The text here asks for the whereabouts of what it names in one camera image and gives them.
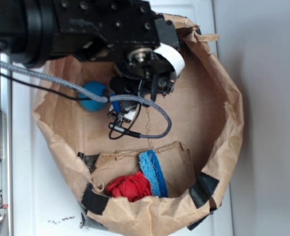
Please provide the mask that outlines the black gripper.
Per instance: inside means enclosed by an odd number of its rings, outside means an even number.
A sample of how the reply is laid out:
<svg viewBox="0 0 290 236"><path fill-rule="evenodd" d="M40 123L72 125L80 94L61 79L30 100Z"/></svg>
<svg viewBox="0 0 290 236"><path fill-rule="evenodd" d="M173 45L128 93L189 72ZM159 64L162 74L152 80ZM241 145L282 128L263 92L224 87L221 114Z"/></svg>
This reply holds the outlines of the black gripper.
<svg viewBox="0 0 290 236"><path fill-rule="evenodd" d="M55 0L52 56L111 61L138 95L167 95L180 74L168 53L180 51L171 20L144 0Z"/></svg>

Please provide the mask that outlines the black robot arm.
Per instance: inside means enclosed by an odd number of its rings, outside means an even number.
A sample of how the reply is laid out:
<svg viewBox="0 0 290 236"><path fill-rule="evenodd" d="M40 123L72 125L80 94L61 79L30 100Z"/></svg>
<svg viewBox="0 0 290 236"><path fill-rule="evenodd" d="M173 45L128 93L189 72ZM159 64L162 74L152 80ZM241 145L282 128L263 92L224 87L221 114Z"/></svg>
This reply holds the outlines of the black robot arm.
<svg viewBox="0 0 290 236"><path fill-rule="evenodd" d="M172 21L143 0L0 0L0 53L27 68L74 56L112 61L129 77L173 90L184 69Z"/></svg>

